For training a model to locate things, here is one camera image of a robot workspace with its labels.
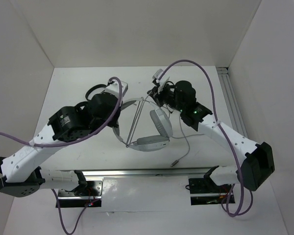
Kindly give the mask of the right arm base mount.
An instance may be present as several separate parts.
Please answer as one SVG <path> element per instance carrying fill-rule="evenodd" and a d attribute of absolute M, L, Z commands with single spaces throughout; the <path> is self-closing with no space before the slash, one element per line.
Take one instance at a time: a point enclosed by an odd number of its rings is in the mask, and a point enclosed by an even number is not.
<path fill-rule="evenodd" d="M 185 189 L 190 193 L 191 205 L 221 204 L 229 194 L 232 185 L 217 186 L 204 178 L 189 178 Z"/>

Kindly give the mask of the white over-ear headphones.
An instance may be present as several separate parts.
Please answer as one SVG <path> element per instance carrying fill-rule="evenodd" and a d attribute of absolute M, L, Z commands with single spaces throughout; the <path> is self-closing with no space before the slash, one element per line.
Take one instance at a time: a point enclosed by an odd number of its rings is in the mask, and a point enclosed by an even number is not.
<path fill-rule="evenodd" d="M 166 112 L 143 97 L 123 102 L 117 127 L 112 130 L 126 148 L 140 152 L 163 149 L 173 136 L 172 124 Z"/>

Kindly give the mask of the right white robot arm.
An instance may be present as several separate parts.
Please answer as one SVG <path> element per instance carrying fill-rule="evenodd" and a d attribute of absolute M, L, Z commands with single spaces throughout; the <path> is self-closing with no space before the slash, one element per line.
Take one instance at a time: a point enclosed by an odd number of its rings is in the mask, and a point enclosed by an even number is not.
<path fill-rule="evenodd" d="M 180 112 L 181 120 L 195 131 L 209 137 L 235 156 L 234 166 L 214 166 L 204 176 L 204 186 L 214 192 L 222 185 L 242 184 L 250 191 L 259 186 L 275 171 L 272 147 L 244 137 L 215 117 L 196 100 L 196 91 L 185 80 L 153 80 L 148 94 L 160 107 L 167 105 Z"/>

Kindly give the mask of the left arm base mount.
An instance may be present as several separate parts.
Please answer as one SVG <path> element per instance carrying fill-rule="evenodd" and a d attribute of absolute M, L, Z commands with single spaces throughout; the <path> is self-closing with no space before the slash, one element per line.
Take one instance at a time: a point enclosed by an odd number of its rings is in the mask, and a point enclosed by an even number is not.
<path fill-rule="evenodd" d="M 102 204 L 103 178 L 87 180 L 87 187 L 77 194 L 63 189 L 58 191 L 60 208 L 99 208 Z"/>

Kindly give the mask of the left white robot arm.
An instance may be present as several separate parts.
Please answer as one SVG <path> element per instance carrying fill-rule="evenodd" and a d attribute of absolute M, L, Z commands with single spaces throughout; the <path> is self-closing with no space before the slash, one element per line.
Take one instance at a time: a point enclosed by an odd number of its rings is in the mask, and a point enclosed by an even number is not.
<path fill-rule="evenodd" d="M 39 189 L 63 189 L 82 195 L 88 182 L 80 170 L 42 169 L 41 164 L 62 148 L 115 127 L 121 100 L 111 93 L 96 94 L 89 101 L 65 106 L 49 118 L 31 142 L 10 157 L 0 157 L 0 192 L 14 197 L 29 196 Z"/>

